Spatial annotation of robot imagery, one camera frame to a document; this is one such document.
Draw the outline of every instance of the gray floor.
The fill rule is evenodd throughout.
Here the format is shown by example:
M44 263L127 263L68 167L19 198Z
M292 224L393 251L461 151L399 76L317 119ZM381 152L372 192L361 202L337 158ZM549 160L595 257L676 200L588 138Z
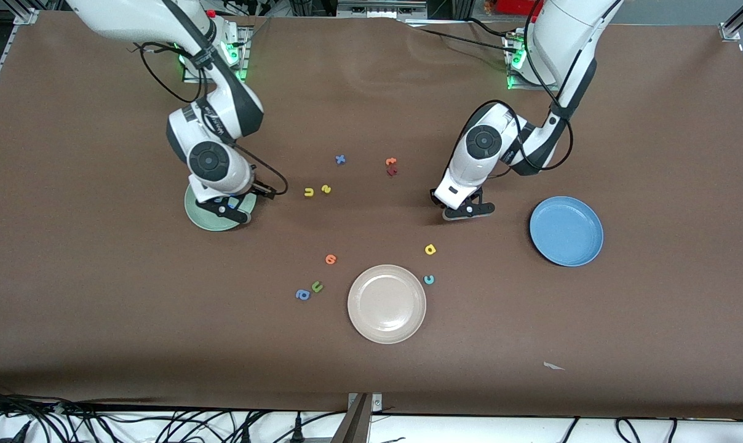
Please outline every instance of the gray floor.
M615 16L615 22L639 25L717 25L728 19L741 5L743 0L626 0Z

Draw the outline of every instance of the white plate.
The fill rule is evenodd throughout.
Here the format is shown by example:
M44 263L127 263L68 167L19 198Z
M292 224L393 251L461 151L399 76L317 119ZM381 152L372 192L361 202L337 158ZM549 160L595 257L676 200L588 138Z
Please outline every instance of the white plate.
M355 279L347 298L349 320L358 332L381 345L407 340L426 316L426 294L407 269L379 265Z

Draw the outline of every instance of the white surface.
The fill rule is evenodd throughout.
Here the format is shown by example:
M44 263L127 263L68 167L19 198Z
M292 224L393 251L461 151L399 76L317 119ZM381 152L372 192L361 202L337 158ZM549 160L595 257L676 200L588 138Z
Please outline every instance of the white surface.
M382 345L407 340L426 317L426 294L418 277L395 265L364 270L347 297L352 325L367 339Z
M242 423L245 412L234 412L237 425ZM171 412L115 414L121 418L166 415ZM303 420L320 415L320 412L306 412ZM305 437L330 437L338 428L342 414L332 415L304 426ZM0 418L0 438L12 437L28 421L26 418ZM381 416L372 417L370 443L382 443L405 437L402 443L557 443L565 435L572 418L504 418L504 417L451 417L451 416ZM272 443L284 432L292 429L295 412L274 412L265 415L251 427L252 443ZM124 443L153 443L166 425L165 421L143 421L142 423L118 424L109 421L117 437ZM672 424L669 420L631 420L642 443L665 443ZM220 435L227 435L232 429L228 415L210 422L210 426ZM188 423L178 431L175 438L186 434L193 426ZM195 435L205 438L206 443L218 443L215 435L200 429ZM92 437L82 426L78 429L80 441L91 442ZM104 443L110 440L104 434L99 438ZM26 443L46 443L39 424L30 427ZM569 443L622 443L615 431L615 420L606 418L582 418L571 434ZM673 443L743 443L743 423L737 421L696 421L681 420Z

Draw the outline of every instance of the plate rim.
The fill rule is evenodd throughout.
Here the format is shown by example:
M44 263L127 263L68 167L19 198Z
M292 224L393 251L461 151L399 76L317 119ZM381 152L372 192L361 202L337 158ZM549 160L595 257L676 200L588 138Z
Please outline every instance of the plate rim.
M360 319L358 319L357 317L355 317L352 314L352 309L350 309L350 306L351 306L351 303L352 303L352 290L355 288L356 285L360 285L361 278L363 278L364 275L370 274L375 269L378 269L378 268L381 268L381 267L394 267L394 268L397 268L397 269L401 269L407 275L409 275L409 277L412 277L413 278L413 281L416 283L416 288L417 288L417 292L418 292L419 298L423 300L423 311L419 315L419 319L417 321L417 324L415 325L415 328L413 328L413 331L411 333L407 334L406 336L400 338L399 340L395 340L395 341L379 341L379 340L375 340L374 338L369 337L368 335L366 335L365 333L363 333L360 329L358 329L358 326L357 326L357 323L356 323L356 320L360 321ZM374 265L374 266L372 266L372 267L364 270L360 274L358 274L358 276L355 278L355 280L352 281L352 284L349 287L349 291L347 292L347 314L349 315L349 322L352 323L352 327L355 328L355 331L357 331L357 333L359 333L361 337L363 337L366 340L369 340L371 342L374 342L374 343L376 343L378 345L396 345L397 343L401 343L404 340L407 340L409 337L412 337L420 329L421 325L423 324L423 320L426 319L426 309L427 309L426 291L423 289L422 284L420 284L420 280L418 280L418 277L416 277L416 275L414 275L412 272L410 272L405 267L399 266L399 265L393 265L393 264L390 264L390 263L383 263L383 264L380 264L380 265Z
M569 202L573 202L574 204L579 204L582 207L586 208L586 210L590 211L590 214L592 214L593 219L598 224L598 232L599 232L599 235L600 235L600 239L599 239L599 242L598 242L597 249L593 252L593 255L590 258L588 258L588 259L586 259L584 261L580 261L580 263L565 263L565 261L558 261L557 259L554 259L554 258L550 257L538 245L538 242L536 241L536 239L534 238L534 235L533 235L533 225L534 225L535 218L539 214L539 211L543 211L544 207L546 207L548 205L551 205L551 204L554 204L555 203L554 200L562 200L562 201L568 200ZM541 254L542 257L544 257L547 260L551 261L552 263L555 263L555 264L560 265L560 266L566 266L566 267L585 266L586 264L588 264L591 261L595 260L596 257L600 254L600 252L602 252L602 247L604 247L604 225L602 225L602 220L599 218L598 214L596 214L596 211L593 210L593 208L590 207L590 205L586 204L585 202L583 202L580 199L577 199L576 197L571 197L571 196L552 196L552 197L549 197L547 199L543 199L538 205L536 205L536 207L534 208L532 214L530 215L529 231L530 231L530 239L531 239L531 241L533 241L533 244L535 246L535 249L538 250L538 253Z

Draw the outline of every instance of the green plate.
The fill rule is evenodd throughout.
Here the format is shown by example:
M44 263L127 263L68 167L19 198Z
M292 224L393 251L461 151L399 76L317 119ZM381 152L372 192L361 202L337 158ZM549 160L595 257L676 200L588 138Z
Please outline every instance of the green plate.
M243 198L242 204L237 209L242 209L245 213L251 214L256 204L255 194L246 194ZM197 198L194 196L194 191L191 190L191 185L186 188L186 197L183 200L183 205L186 207L186 214L191 219L192 223L199 226L206 231L218 232L232 229L240 223L232 221L225 217L219 217L214 213L208 212L197 206Z

